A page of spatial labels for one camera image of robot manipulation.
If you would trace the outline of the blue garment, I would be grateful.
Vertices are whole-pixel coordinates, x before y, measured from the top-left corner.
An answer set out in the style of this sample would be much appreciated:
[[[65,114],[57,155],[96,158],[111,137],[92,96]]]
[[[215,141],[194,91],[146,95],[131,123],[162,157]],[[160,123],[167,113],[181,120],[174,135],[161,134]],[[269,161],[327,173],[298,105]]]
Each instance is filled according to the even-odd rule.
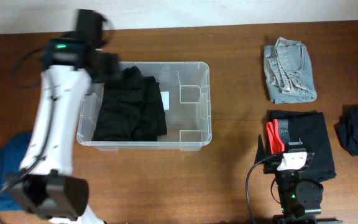
[[[20,133],[0,148],[0,190],[8,174],[16,174],[32,137],[31,132]],[[22,208],[4,192],[0,196],[0,212],[20,211]]]

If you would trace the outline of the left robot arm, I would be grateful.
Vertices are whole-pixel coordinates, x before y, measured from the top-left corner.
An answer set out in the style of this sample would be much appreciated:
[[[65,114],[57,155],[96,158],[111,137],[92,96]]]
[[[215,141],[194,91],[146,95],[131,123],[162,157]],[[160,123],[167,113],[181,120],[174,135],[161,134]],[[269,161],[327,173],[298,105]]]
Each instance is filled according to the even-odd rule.
[[[75,129],[94,83],[122,80],[118,54],[102,52],[107,19],[80,9],[75,30],[41,50],[41,93],[32,138],[4,190],[26,212],[51,223],[102,223],[88,204],[89,185],[73,173]]]

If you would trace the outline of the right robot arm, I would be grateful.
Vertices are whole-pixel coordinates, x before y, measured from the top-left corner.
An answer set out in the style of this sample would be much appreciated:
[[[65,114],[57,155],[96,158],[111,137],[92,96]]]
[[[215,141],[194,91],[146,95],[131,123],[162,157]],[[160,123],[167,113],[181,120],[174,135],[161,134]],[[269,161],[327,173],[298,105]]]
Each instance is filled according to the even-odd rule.
[[[336,218],[319,219],[324,187],[315,180],[301,178],[312,162],[314,154],[306,151],[303,143],[289,142],[283,152],[267,154],[262,137],[258,137],[257,154],[246,181],[252,171],[262,165],[264,174],[273,174],[277,186],[281,215],[274,215],[272,223],[342,223]]]

